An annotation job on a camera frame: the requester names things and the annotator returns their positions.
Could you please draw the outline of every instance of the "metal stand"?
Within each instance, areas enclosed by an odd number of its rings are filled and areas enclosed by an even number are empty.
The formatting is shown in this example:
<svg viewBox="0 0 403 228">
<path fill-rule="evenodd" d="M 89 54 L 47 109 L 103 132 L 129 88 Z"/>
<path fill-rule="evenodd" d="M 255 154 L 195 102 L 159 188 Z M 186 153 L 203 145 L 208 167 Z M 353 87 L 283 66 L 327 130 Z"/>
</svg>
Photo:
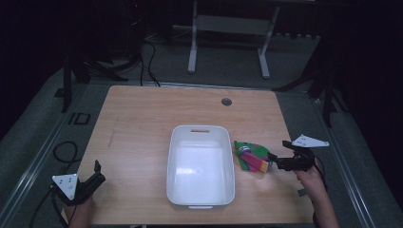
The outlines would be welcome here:
<svg viewBox="0 0 403 228">
<path fill-rule="evenodd" d="M 258 56 L 262 77 L 264 79 L 270 78 L 265 53 L 267 51 L 267 47 L 269 46 L 270 38 L 273 34 L 273 29 L 278 18 L 278 12 L 279 7 L 276 7 L 271 20 L 201 15 L 198 14 L 198 1 L 193 1 L 192 47 L 190 49 L 187 71 L 189 73 L 194 73 L 196 71 L 198 30 L 209 30 L 228 33 L 264 35 L 264 43 L 262 47 L 258 49 Z"/>
<path fill-rule="evenodd" d="M 89 76 L 85 64 L 91 66 L 92 68 L 100 71 L 102 74 L 114 81 L 127 82 L 128 79 L 122 78 L 119 75 L 113 73 L 106 67 L 102 66 L 98 62 L 90 59 L 84 54 L 79 54 L 75 51 L 71 51 L 64 62 L 64 78 L 63 78 L 63 109 L 62 112 L 66 113 L 71 104 L 71 71 L 73 71 L 77 81 L 79 83 L 89 83 L 91 77 Z"/>
</svg>

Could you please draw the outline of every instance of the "green cloth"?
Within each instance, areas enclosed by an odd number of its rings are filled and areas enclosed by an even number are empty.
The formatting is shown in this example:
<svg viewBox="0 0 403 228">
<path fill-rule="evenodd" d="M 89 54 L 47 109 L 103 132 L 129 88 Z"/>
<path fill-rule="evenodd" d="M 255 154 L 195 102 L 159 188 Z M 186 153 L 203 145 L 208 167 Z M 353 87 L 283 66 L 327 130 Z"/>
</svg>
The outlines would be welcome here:
<svg viewBox="0 0 403 228">
<path fill-rule="evenodd" d="M 234 141 L 234 145 L 236 147 L 235 153 L 238 157 L 238 160 L 240 161 L 240 167 L 242 168 L 242 170 L 248 170 L 248 171 L 252 171 L 252 172 L 258 171 L 256 168 L 249 165 L 246 161 L 244 161 L 242 158 L 239 157 L 239 155 L 241 153 L 245 152 L 244 146 L 247 146 L 250 150 L 250 153 L 254 154 L 256 157 L 258 157 L 264 161 L 267 161 L 269 163 L 272 163 L 272 161 L 269 160 L 269 157 L 268 157 L 268 153 L 270 153 L 270 151 L 262 145 L 259 145 L 256 143 L 251 143 L 251 142 L 238 142 L 238 141 Z"/>
</svg>

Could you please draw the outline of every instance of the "gray carpet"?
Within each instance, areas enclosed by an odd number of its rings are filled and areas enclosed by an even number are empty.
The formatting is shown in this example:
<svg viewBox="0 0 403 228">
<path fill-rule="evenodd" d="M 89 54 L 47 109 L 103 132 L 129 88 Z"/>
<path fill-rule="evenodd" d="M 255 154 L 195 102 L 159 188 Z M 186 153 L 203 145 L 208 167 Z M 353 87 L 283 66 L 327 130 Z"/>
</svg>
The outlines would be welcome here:
<svg viewBox="0 0 403 228">
<path fill-rule="evenodd" d="M 156 47 L 152 61 L 152 72 L 163 86 L 181 84 L 182 86 L 230 86 L 270 90 L 295 80 L 304 69 L 317 40 L 310 38 L 290 39 L 276 36 L 272 39 L 269 52 L 266 54 L 271 78 L 260 77 L 257 52 L 250 43 L 245 47 L 240 44 L 228 45 L 225 42 L 212 43 L 201 39 L 196 73 L 187 73 L 189 42 L 186 32 L 180 34 L 172 44 L 167 44 L 158 36 L 147 39 Z M 148 62 L 152 56 L 152 46 L 144 45 L 144 60 Z M 121 72 L 129 78 L 128 83 L 140 82 L 140 68 L 134 67 L 128 72 Z M 33 176 L 35 182 L 28 187 L 29 191 L 20 202 L 15 204 L 15 214 L 10 214 L 8 227 L 27 227 L 29 220 L 41 198 L 48 190 L 51 176 L 59 172 L 62 163 L 56 161 L 51 151 L 58 143 L 73 141 L 78 146 L 78 158 L 86 150 L 92 129 L 96 123 L 107 90 L 118 83 L 103 76 L 93 76 L 89 85 L 74 84 L 73 105 L 69 112 L 60 112 L 63 101 L 53 97 L 58 87 L 62 86 L 61 71 L 44 84 L 44 87 L 32 100 L 21 119 L 10 133 L 0 142 L 0 204 L 3 209 L 10 203 L 20 178 L 28 175 L 25 171 L 35 156 L 41 151 L 49 151 L 43 167 L 38 168 L 38 175 Z M 147 74 L 144 84 L 153 86 Z M 336 106 L 337 113 L 332 113 L 333 128 L 325 126 L 320 118 L 321 104 L 309 99 L 305 93 L 310 83 L 301 85 L 292 91 L 278 93 L 278 101 L 284 115 L 287 128 L 292 139 L 305 134 L 323 141 L 331 142 L 329 148 L 317 148 L 314 152 L 323 159 L 326 167 L 326 180 L 329 194 L 334 203 L 341 227 L 403 227 L 403 215 L 382 179 L 371 152 L 362 138 L 353 118 Z M 69 124 L 72 113 L 90 114 L 88 124 Z M 58 153 L 66 159 L 71 158 L 73 148 L 65 144 Z M 351 177 L 358 192 L 352 191 L 348 174 L 340 170 L 341 161 L 349 167 Z M 78 168 L 78 163 L 71 171 Z M 354 200 L 364 201 L 362 205 Z M 313 227 L 311 224 L 267 224 L 266 227 Z M 60 227 L 58 218 L 47 199 L 41 207 L 34 227 Z"/>
</svg>

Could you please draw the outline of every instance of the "white table leg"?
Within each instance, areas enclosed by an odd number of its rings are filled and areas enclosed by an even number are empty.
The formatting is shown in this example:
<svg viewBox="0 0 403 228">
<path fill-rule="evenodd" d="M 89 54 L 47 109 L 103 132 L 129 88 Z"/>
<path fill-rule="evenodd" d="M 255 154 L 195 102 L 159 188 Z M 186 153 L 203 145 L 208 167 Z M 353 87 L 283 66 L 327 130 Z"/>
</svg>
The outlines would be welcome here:
<svg viewBox="0 0 403 228">
<path fill-rule="evenodd" d="M 189 66 L 187 72 L 194 73 L 196 71 L 196 58 L 198 55 L 197 33 L 198 33 L 198 1 L 193 1 L 193 27 L 192 27 L 192 47 L 190 49 Z"/>
<path fill-rule="evenodd" d="M 267 47 L 269 46 L 270 38 L 273 35 L 273 29 L 275 28 L 276 20 L 278 18 L 278 12 L 279 7 L 276 7 L 272 16 L 272 20 L 270 21 L 269 24 L 269 28 L 267 29 L 267 33 L 265 35 L 264 44 L 262 47 L 258 48 L 261 77 L 263 77 L 263 79 L 270 78 L 269 67 L 267 66 L 267 60 L 266 60 L 266 51 Z"/>
</svg>

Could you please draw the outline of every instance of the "black tripod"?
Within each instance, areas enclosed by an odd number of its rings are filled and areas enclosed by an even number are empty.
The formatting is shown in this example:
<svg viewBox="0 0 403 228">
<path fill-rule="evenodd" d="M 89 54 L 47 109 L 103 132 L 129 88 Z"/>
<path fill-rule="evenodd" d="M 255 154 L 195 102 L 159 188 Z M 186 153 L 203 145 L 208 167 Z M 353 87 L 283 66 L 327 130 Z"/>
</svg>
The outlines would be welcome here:
<svg viewBox="0 0 403 228">
<path fill-rule="evenodd" d="M 101 72 L 102 74 L 104 74 L 105 76 L 109 77 L 114 81 L 120 81 L 120 82 L 128 81 L 127 79 L 120 77 L 119 75 L 115 74 L 112 70 L 102 66 L 101 64 L 85 56 L 84 54 L 81 54 L 75 50 L 71 50 L 70 53 L 67 55 L 63 65 L 64 69 L 64 75 L 63 75 L 64 103 L 62 109 L 63 113 L 65 113 L 68 110 L 68 107 L 71 104 L 71 96 L 72 96 L 71 71 L 74 72 L 74 75 L 76 76 L 78 83 L 87 84 L 91 79 L 87 71 L 86 64 L 98 70 L 99 72 Z"/>
<path fill-rule="evenodd" d="M 290 84 L 273 88 L 272 90 L 285 92 L 309 80 L 314 80 L 308 89 L 308 95 L 310 98 L 317 99 L 324 90 L 323 119 L 329 127 L 332 127 L 330 113 L 332 112 L 332 98 L 334 96 L 333 88 L 336 70 L 336 60 L 329 49 L 326 39 L 322 38 L 317 44 L 317 48 L 311 56 L 307 66 L 304 68 L 302 75 Z"/>
</svg>

